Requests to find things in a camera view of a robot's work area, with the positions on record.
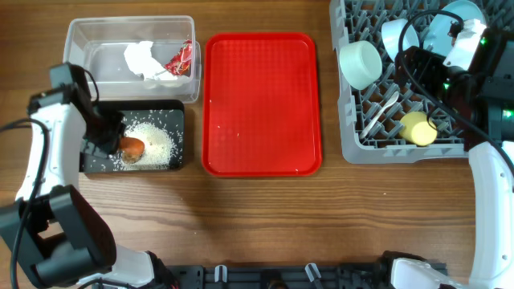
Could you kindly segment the orange carrot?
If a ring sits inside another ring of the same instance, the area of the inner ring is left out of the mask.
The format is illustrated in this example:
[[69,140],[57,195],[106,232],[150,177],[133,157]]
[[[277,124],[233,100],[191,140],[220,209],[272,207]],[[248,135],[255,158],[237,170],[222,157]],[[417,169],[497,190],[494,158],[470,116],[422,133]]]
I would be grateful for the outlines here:
[[137,138],[122,137],[120,139],[120,150],[131,156],[141,156],[145,151],[145,143]]

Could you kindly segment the light blue plate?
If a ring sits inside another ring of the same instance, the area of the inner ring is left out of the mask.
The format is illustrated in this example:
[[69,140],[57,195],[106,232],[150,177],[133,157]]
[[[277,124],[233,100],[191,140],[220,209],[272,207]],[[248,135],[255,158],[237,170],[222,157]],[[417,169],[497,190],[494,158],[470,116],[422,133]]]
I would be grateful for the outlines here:
[[[458,0],[452,2],[443,10],[457,14],[463,20],[478,19],[482,24],[486,23],[485,17],[481,9],[473,2],[468,0]],[[451,23],[455,19],[449,16],[438,14],[434,17],[428,27],[428,33],[423,41],[423,48],[428,50],[431,47],[431,52],[447,56],[452,46],[452,37],[448,35],[451,28]]]

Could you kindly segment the brown food scrap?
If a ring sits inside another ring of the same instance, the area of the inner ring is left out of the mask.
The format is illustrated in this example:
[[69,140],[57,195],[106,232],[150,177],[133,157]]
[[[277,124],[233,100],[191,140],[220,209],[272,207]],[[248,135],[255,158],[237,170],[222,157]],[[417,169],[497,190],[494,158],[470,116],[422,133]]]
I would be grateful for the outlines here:
[[121,160],[125,164],[129,164],[129,165],[138,162],[141,158],[142,158],[141,154],[131,154],[131,153],[126,153],[126,152],[123,152],[121,154]]

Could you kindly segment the white plastic spoon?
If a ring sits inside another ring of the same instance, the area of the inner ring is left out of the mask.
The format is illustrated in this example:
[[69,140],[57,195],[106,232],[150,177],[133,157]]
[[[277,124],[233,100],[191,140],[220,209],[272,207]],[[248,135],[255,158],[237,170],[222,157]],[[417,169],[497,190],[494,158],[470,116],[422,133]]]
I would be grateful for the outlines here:
[[373,117],[373,119],[366,125],[366,127],[362,130],[362,132],[359,135],[359,138],[361,140],[365,139],[373,126],[378,122],[381,115],[386,111],[387,108],[390,108],[393,106],[397,101],[399,97],[399,92],[395,92],[387,101],[386,103],[381,107],[381,109],[377,112],[377,114]]

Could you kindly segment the light blue bowl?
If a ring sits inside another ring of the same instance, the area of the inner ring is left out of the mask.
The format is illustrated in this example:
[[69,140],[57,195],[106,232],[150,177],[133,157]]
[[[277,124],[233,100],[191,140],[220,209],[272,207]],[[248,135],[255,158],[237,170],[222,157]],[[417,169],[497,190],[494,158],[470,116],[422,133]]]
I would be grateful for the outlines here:
[[[382,41],[385,46],[386,53],[392,61],[398,54],[398,41],[403,27],[407,24],[404,18],[384,22],[381,26]],[[409,26],[403,38],[403,50],[410,47],[419,47],[419,39],[415,29]]]

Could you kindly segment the yellow cup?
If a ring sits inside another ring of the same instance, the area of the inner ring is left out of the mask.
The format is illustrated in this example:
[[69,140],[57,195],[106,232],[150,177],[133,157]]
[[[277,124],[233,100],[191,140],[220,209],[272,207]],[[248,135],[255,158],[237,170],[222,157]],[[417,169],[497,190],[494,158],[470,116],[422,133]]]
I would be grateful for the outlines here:
[[400,119],[400,123],[400,136],[415,145],[427,146],[437,138],[435,124],[427,118],[425,112],[409,112]]

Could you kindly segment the green bowl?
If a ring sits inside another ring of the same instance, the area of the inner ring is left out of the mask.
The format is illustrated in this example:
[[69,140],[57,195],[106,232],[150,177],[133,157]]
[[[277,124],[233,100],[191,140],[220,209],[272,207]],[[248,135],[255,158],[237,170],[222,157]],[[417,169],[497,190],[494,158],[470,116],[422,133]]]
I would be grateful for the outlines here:
[[351,87],[363,90],[381,77],[381,56],[372,43],[349,43],[339,52],[341,72]]

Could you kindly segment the white napkin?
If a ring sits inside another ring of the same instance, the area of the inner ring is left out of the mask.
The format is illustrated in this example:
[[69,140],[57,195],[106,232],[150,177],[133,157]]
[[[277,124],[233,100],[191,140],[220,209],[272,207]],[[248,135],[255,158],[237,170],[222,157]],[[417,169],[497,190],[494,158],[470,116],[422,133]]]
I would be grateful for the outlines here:
[[131,43],[124,51],[125,62],[128,69],[135,75],[142,76],[144,80],[175,81],[177,76],[166,70],[154,57],[152,57],[152,41]]

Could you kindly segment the red snack wrapper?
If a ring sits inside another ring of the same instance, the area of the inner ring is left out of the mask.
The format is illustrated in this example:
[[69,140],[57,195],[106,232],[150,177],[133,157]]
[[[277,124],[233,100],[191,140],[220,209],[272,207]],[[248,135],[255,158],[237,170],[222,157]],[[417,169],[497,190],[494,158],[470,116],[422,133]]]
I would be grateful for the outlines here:
[[172,75],[185,75],[191,66],[193,58],[193,45],[191,40],[186,40],[179,52],[164,66]]

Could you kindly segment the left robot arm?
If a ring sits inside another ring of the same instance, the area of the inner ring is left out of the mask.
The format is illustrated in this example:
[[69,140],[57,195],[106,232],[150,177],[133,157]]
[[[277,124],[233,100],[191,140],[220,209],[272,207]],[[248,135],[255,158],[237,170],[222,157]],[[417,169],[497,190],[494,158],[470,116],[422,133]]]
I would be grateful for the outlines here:
[[152,252],[115,243],[112,231],[80,194],[84,154],[142,156],[141,140],[124,134],[123,116],[98,106],[92,74],[62,63],[51,89],[30,98],[27,116],[5,130],[29,128],[31,151],[14,203],[1,209],[1,236],[11,252],[10,285],[23,272],[37,288],[170,288],[179,279]]

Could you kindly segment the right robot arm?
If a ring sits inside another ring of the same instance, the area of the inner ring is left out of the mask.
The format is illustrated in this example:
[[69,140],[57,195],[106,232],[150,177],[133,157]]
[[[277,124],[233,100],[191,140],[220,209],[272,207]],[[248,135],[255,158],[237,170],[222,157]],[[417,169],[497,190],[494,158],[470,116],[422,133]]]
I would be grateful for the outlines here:
[[400,48],[395,83],[410,82],[464,131],[475,187],[470,288],[513,286],[513,35],[487,28],[467,69],[421,48]]

